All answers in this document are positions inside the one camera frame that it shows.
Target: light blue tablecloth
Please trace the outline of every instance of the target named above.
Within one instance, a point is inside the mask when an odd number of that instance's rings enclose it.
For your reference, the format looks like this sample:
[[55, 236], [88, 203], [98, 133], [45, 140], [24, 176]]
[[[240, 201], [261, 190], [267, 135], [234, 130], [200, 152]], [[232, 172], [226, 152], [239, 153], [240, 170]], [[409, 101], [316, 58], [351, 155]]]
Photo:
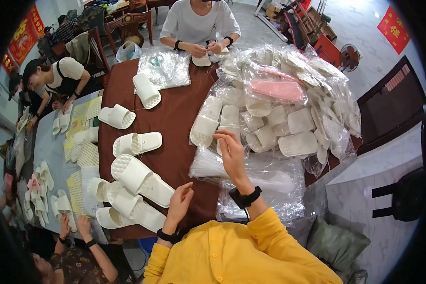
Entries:
[[[74, 114], [74, 106], [90, 101], [96, 98], [98, 94], [99, 91], [76, 99], [73, 103], [73, 111], [71, 112], [71, 117]], [[34, 148], [33, 170], [35, 170], [36, 167], [40, 166], [41, 162], [43, 161], [46, 161], [47, 165], [49, 166], [49, 171], [52, 175], [55, 186], [52, 191], [47, 192], [47, 199], [49, 205], [49, 224], [46, 224], [45, 229], [59, 234], [60, 223], [53, 214], [52, 206], [50, 203], [50, 197], [53, 195], [58, 196], [57, 191], [64, 190], [66, 192], [66, 195], [68, 196], [68, 199], [71, 200], [66, 180], [71, 176], [71, 174], [80, 170], [80, 167], [77, 165], [77, 163], [73, 163], [71, 161], [65, 162], [63, 141], [66, 139], [66, 132], [58, 133], [57, 135], [52, 135], [53, 120], [58, 114], [58, 112], [59, 111], [51, 112], [50, 114], [43, 117], [38, 123], [38, 130], [36, 132]], [[106, 244], [107, 238], [102, 230], [102, 227], [96, 221], [96, 218], [91, 218], [90, 223], [92, 227], [93, 238], [100, 244]], [[76, 233], [71, 233], [71, 236], [74, 236], [77, 239], [82, 239], [79, 230]]]

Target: white plastic bag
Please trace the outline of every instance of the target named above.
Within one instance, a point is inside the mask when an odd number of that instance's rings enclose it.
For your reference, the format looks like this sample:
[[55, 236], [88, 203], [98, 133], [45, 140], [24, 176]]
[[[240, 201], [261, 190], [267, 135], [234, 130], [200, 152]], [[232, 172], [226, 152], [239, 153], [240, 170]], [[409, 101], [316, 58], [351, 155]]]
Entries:
[[141, 55], [142, 49], [140, 49], [136, 43], [127, 40], [122, 46], [120, 46], [115, 58], [119, 63], [121, 63], [123, 61], [140, 58]]

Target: white t-shirt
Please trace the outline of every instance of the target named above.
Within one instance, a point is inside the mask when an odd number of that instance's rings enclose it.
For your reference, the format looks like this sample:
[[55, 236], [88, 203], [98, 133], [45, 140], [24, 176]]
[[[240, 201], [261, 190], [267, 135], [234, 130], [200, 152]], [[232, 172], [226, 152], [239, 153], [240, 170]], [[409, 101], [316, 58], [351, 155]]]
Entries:
[[206, 41], [216, 39], [216, 32], [222, 37], [231, 33], [241, 35], [240, 27], [225, 1], [212, 2], [210, 12], [199, 16], [194, 13], [189, 0], [179, 0], [169, 10], [159, 37], [169, 36], [206, 46]]
[[[82, 76], [82, 73], [84, 72], [84, 66], [77, 62], [72, 57], [65, 57], [59, 60], [60, 61], [60, 71], [62, 72], [63, 76], [68, 78], [73, 78], [75, 80], [79, 80], [80, 76]], [[58, 88], [62, 84], [62, 77], [58, 73], [57, 70], [57, 62], [52, 64], [52, 70], [53, 70], [53, 83], [47, 84], [46, 91], [47, 92], [54, 92], [54, 90], [49, 89], [50, 88]]]

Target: green cushion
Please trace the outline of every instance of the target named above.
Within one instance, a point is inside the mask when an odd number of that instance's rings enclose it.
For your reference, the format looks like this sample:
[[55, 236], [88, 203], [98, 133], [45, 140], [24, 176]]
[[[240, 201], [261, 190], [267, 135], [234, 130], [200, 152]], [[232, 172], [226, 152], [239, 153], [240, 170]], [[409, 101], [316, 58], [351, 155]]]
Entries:
[[318, 217], [307, 249], [336, 270], [348, 272], [355, 259], [371, 243], [365, 235], [329, 225]]

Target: hand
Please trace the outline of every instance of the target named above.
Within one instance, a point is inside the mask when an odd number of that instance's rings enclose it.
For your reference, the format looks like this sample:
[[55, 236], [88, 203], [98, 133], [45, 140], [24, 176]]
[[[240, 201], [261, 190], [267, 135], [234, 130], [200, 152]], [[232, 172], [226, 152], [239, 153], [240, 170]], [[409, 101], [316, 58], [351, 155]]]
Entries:
[[60, 219], [60, 238], [66, 239], [69, 236], [69, 233], [71, 232], [71, 227], [68, 225], [69, 218], [68, 215], [63, 214], [62, 218]]
[[188, 43], [184, 48], [187, 52], [189, 52], [194, 58], [202, 58], [207, 54], [207, 49], [201, 45]]
[[35, 123], [38, 121], [38, 117], [33, 117], [32, 120], [30, 120], [30, 128], [33, 128]]
[[71, 98], [69, 98], [66, 101], [65, 105], [63, 106], [63, 114], [65, 114], [68, 111], [69, 107], [73, 104], [73, 102], [74, 102], [74, 99], [71, 99]]
[[207, 51], [211, 51], [214, 54], [220, 54], [226, 45], [222, 41], [216, 41], [210, 43], [207, 47]]
[[85, 217], [84, 215], [77, 215], [77, 227], [84, 241], [85, 239], [90, 239], [91, 225], [87, 217]]
[[61, 108], [63, 105], [62, 105], [62, 103], [60, 103], [59, 101], [54, 101], [53, 103], [52, 103], [52, 109], [55, 111], [55, 110], [58, 110], [59, 108]]
[[192, 182], [179, 186], [170, 198], [169, 212], [167, 213], [169, 221], [178, 224], [186, 215], [187, 208], [194, 195], [194, 190], [191, 189], [192, 186]]
[[219, 142], [224, 169], [233, 183], [238, 186], [239, 183], [248, 180], [244, 169], [244, 148], [239, 138], [225, 129], [216, 130], [213, 138]]

